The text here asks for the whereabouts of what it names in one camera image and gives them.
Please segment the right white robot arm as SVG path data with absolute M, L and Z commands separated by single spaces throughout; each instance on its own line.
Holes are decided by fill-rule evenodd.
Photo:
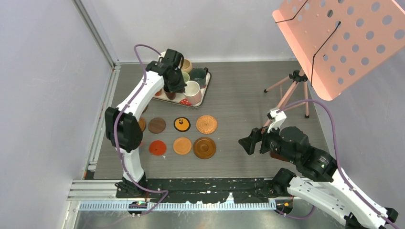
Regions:
M 273 158 L 296 166 L 302 177 L 281 168 L 270 182 L 276 196 L 296 196 L 332 216 L 347 229 L 383 229 L 394 223 L 398 212 L 372 201 L 356 185 L 348 185 L 349 178 L 328 152 L 313 147 L 309 138 L 297 127 L 286 127 L 267 133 L 252 129 L 249 136 L 238 143 L 248 155 L 260 142 L 261 154 L 269 152 Z

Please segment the orange black smiley coaster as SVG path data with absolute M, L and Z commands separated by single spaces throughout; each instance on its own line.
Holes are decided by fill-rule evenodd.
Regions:
M 186 117 L 178 117 L 174 120 L 173 126 L 179 132 L 187 132 L 191 127 L 191 123 Z

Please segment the dark walnut round coaster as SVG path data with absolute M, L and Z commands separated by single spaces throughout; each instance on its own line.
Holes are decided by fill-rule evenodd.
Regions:
M 166 128 L 166 122 L 163 118 L 155 117 L 149 121 L 148 130 L 153 134 L 159 134 Z

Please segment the small orange cup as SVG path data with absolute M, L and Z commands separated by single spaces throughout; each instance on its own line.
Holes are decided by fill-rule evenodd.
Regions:
M 161 96 L 161 94 L 162 94 L 162 89 L 160 89 L 159 91 L 157 91 L 154 96 Z

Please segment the light green cup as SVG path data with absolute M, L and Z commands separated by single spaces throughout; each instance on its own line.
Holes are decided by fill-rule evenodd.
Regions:
M 190 75 L 187 72 L 182 72 L 182 77 L 185 83 L 190 81 Z

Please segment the light orange round coaster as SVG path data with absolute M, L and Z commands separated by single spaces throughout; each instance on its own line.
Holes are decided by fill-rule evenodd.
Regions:
M 173 143 L 173 150 L 178 155 L 186 155 L 191 151 L 192 143 L 186 137 L 179 137 Z

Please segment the dark brown ridged coaster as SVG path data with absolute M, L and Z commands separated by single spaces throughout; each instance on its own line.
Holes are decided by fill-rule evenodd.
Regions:
M 198 138 L 193 143 L 193 152 L 200 159 L 209 159 L 216 153 L 216 144 L 209 137 Z

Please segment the brown ridged wooden coaster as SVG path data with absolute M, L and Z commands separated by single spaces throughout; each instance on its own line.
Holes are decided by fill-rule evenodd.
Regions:
M 146 129 L 146 120 L 143 117 L 140 117 L 138 120 L 138 124 L 140 126 L 140 129 L 142 132 L 144 132 L 144 130 Z

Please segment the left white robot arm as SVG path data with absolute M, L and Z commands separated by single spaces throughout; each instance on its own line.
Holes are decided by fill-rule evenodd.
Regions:
M 181 68 L 184 56 L 175 50 L 167 49 L 158 60 L 147 65 L 140 62 L 142 77 L 129 96 L 117 107 L 105 110 L 106 137 L 115 147 L 123 168 L 122 181 L 116 183 L 118 189 L 139 198 L 147 189 L 144 169 L 139 158 L 139 146 L 143 132 L 139 119 L 143 111 L 161 89 L 170 93 L 183 93 L 186 83 Z

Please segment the dark maroon cup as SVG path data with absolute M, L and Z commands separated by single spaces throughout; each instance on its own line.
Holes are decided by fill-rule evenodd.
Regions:
M 164 90 L 164 92 L 165 92 L 166 97 L 167 97 L 169 100 L 174 100 L 174 99 L 176 98 L 177 93 L 175 93 L 175 92 L 169 92 L 169 91 L 166 91 L 166 90 Z

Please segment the woven rattan coaster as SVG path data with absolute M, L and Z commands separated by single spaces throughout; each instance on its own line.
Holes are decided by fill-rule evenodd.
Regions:
M 212 134 L 218 127 L 217 120 L 211 115 L 203 115 L 196 121 L 197 130 L 205 135 Z

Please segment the red apple smiley coaster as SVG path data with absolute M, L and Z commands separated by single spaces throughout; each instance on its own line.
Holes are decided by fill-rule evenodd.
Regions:
M 167 147 L 163 141 L 155 140 L 149 145 L 149 152 L 155 156 L 162 156 L 166 153 Z

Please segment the pink white mug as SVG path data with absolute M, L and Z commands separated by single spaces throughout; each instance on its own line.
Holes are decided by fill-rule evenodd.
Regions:
M 186 83 L 183 95 L 192 105 L 197 105 L 202 100 L 200 87 L 195 81 L 188 81 Z

